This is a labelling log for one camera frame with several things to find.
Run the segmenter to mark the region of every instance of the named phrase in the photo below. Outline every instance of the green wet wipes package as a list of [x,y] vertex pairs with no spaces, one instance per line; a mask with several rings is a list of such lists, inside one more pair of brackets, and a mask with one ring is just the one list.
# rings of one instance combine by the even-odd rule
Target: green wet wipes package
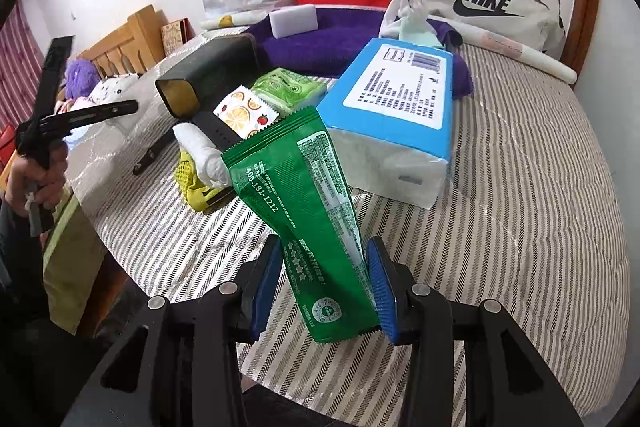
[[303,107],[318,105],[326,94],[326,84],[278,68],[258,78],[251,90],[281,116],[289,116]]
[[377,326],[349,189],[315,108],[267,127],[222,159],[242,201],[280,236],[313,340],[337,342]]

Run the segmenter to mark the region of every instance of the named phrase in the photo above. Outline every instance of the white circle logo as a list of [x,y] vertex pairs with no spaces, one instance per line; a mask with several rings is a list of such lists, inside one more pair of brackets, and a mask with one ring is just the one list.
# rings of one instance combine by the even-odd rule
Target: white circle logo
[[314,318],[318,322],[334,322],[342,317],[340,304],[334,301],[331,297],[322,297],[321,299],[318,299],[311,312],[314,314]]

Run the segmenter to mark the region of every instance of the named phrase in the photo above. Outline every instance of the human hand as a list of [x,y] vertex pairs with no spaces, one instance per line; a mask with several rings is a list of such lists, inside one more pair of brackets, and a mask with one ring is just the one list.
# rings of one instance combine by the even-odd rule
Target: human hand
[[41,204],[47,210],[55,208],[62,198],[65,185],[66,143],[53,142],[49,149],[49,170],[43,169],[33,158],[20,156],[14,160],[9,172],[4,202],[16,214],[27,216],[27,181],[32,180],[40,186],[34,197],[34,203]]

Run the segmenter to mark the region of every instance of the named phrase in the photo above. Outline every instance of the yellow mesh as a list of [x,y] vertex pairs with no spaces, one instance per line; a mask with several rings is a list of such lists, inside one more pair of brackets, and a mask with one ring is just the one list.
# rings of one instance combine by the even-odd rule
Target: yellow mesh
[[174,179],[180,187],[182,197],[196,212],[207,210],[209,201],[222,190],[221,188],[209,188],[200,181],[193,159],[186,151],[180,151],[180,161],[175,169]]

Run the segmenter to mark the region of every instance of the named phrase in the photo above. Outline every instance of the person's arm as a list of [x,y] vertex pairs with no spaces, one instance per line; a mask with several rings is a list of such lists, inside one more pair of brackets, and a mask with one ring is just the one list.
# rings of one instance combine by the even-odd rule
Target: person's arm
[[42,188],[35,202],[54,208],[60,202],[65,170],[64,144],[52,149],[48,171],[30,158],[18,158],[12,164],[0,207],[0,328],[49,317],[42,285],[42,249],[39,238],[30,235],[24,190],[26,180],[38,182]]

